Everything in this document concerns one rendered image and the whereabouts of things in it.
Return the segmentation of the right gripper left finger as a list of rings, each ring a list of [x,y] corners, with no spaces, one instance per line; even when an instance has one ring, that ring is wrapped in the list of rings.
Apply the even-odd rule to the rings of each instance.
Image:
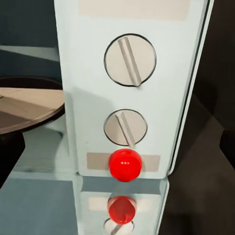
[[[0,136],[0,188],[25,149],[22,131]]]

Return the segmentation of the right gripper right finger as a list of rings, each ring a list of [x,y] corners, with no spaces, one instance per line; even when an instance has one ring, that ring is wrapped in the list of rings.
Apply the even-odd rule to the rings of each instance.
[[[224,130],[219,147],[235,169],[235,132]]]

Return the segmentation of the microwave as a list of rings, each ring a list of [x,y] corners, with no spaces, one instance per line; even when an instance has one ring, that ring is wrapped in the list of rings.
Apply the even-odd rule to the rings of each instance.
[[[213,4],[0,0],[0,136],[25,141],[13,170],[168,177]]]

